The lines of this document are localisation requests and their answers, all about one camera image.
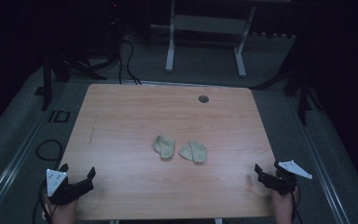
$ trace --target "black cable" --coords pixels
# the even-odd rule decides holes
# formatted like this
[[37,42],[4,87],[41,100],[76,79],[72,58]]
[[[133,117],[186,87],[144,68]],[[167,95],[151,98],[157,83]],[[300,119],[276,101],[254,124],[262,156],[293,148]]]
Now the black cable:
[[139,80],[138,77],[134,76],[134,75],[132,74],[131,70],[130,70],[130,60],[131,60],[131,57],[132,57],[132,54],[133,54],[133,44],[130,43],[129,41],[125,40],[125,39],[123,39],[123,42],[131,46],[130,57],[129,57],[129,59],[127,60],[127,72],[128,72],[129,75],[132,77],[132,79],[135,81],[135,84],[136,84],[136,85],[138,85],[138,84],[139,84],[139,85],[142,85],[141,80]]
[[[43,146],[43,145],[45,145],[46,143],[49,143],[49,142],[53,142],[53,143],[56,143],[58,146],[59,146],[59,151],[60,151],[60,154],[59,154],[59,156],[57,157],[57,158],[45,158],[45,157],[43,157],[42,155],[40,155],[40,148]],[[59,141],[57,141],[57,140],[55,140],[55,139],[49,139],[49,140],[46,140],[46,141],[44,141],[44,142],[42,142],[41,144],[39,144],[39,146],[37,146],[37,148],[36,148],[36,156],[37,156],[37,158],[39,158],[40,160],[42,160],[42,161],[56,161],[56,164],[55,164],[55,166],[54,166],[54,168],[55,169],[58,169],[58,166],[60,165],[60,162],[61,162],[61,159],[62,159],[62,155],[63,155],[63,148],[62,148],[62,144],[59,142]]]
[[293,200],[293,214],[292,214],[293,219],[295,219],[295,217],[297,216],[300,224],[303,224],[301,215],[297,211],[298,204],[300,203],[300,196],[298,196],[298,202],[296,203],[296,198],[295,198],[294,193],[290,192],[290,194],[292,195],[292,200]]
[[[43,145],[45,145],[46,143],[56,143],[58,146],[59,146],[59,156],[57,158],[46,158],[46,157],[43,157],[41,154],[40,154],[40,149]],[[62,144],[55,140],[55,139],[49,139],[49,140],[46,140],[44,142],[42,142],[41,144],[39,144],[39,146],[37,146],[36,148],[36,151],[35,151],[35,154],[36,154],[36,157],[39,158],[40,160],[42,161],[55,161],[56,164],[55,164],[55,169],[58,169],[59,165],[60,165],[60,162],[61,162],[61,159],[62,159],[62,156],[63,156],[63,147],[62,147]],[[32,214],[32,223],[35,224],[35,221],[36,221],[36,210],[37,210],[37,206],[40,204],[42,206],[42,209],[43,209],[43,212],[45,213],[45,219],[48,223],[51,223],[51,216],[52,215],[49,215],[48,214],[48,210],[46,209],[45,207],[45,201],[43,200],[43,189],[46,187],[46,184],[47,184],[47,180],[46,178],[43,179],[42,183],[39,185],[39,190],[38,190],[38,198],[34,204],[34,211],[33,211],[33,214]]]
[[121,84],[121,70],[123,69],[123,61],[121,60],[120,54],[118,54],[118,60],[120,61],[120,68],[118,70],[118,83]]

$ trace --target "small round object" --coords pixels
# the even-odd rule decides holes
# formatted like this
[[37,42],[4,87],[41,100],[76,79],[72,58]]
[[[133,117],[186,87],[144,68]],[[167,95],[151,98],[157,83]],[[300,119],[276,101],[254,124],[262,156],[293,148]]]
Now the small round object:
[[201,95],[201,96],[199,97],[199,101],[200,101],[201,103],[208,103],[208,102],[209,102],[209,98],[208,98],[208,96],[206,96],[206,95]]

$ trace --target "metal stand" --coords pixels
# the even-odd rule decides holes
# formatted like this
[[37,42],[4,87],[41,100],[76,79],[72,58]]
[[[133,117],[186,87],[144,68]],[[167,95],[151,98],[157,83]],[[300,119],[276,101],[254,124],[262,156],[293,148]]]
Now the metal stand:
[[175,30],[189,30],[211,33],[223,33],[241,35],[240,44],[234,48],[234,55],[237,62],[238,74],[246,77],[245,66],[243,65],[242,50],[249,34],[249,29],[255,14],[255,7],[252,7],[248,20],[223,19],[212,17],[198,17],[188,15],[175,15],[175,1],[171,1],[171,26],[170,45],[168,46],[167,63],[165,70],[173,70],[173,58],[175,53],[174,32]]

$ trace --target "gray carpet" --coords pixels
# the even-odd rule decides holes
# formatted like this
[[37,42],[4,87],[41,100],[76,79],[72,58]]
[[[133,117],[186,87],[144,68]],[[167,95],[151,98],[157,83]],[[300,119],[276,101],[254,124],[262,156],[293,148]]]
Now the gray carpet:
[[[232,48],[215,43],[200,46],[188,41],[188,36],[176,43],[175,64],[172,73],[165,72],[167,38],[165,33],[156,31],[156,38],[150,42],[138,41],[136,35],[129,36],[134,45],[130,69],[145,84],[147,81],[186,83],[200,85],[248,87],[259,84],[276,75],[279,66],[289,50],[293,39],[253,35],[248,38],[243,58],[248,77],[240,78]],[[131,47],[123,45],[123,58],[126,61]],[[105,83],[117,83],[117,66],[101,75],[109,77]],[[76,115],[90,83],[96,82],[82,75],[74,75],[69,83],[53,83],[53,102],[48,111],[42,112],[42,97],[34,96],[41,85],[41,71],[30,76],[21,92],[0,118],[0,176],[18,151],[24,162],[14,174],[14,181],[7,183],[8,191],[1,191],[0,223],[31,222],[37,188],[46,169],[53,168],[55,162],[41,161],[36,148],[48,139],[59,140],[65,148]],[[273,153],[278,161],[295,160],[311,173],[312,180],[299,177],[301,203],[298,211],[304,223],[340,223],[324,186],[324,177],[318,176],[318,166],[314,163],[310,148],[316,148],[324,164],[324,172],[331,182],[346,212],[342,223],[358,223],[358,175],[354,171],[344,147],[330,120],[315,106],[307,112],[308,127],[300,125],[296,117],[298,98],[285,97],[282,87],[285,81],[277,83],[264,91],[253,91],[263,124],[268,134]],[[52,110],[70,112],[66,123],[48,122]],[[41,147],[43,155],[54,158],[58,146],[52,143]],[[37,223],[42,223],[37,216]],[[225,223],[273,223],[271,217],[224,219]]]

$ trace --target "dark background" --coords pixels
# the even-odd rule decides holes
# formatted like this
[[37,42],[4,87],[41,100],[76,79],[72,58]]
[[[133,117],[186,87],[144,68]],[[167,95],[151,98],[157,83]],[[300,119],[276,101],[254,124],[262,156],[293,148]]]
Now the dark background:
[[[0,1],[0,116],[27,77],[42,65],[46,31],[57,37],[57,43],[70,40],[73,45],[69,48],[79,52],[103,48],[109,18],[106,2],[92,1],[95,7],[90,7],[91,1],[77,2],[74,6],[70,1]],[[169,24],[170,1],[131,3],[126,14],[128,23],[145,37],[150,23]],[[216,7],[216,2],[200,3],[197,11],[207,15]],[[194,8],[190,2],[179,9],[191,13]],[[358,2],[333,2],[328,9],[313,14],[312,10],[314,7],[260,4],[252,31],[297,35],[285,61],[287,67],[302,66],[313,55],[310,85],[318,92],[358,171]],[[219,12],[222,16],[245,17],[235,8],[224,7]],[[62,30],[52,35],[53,28]]]

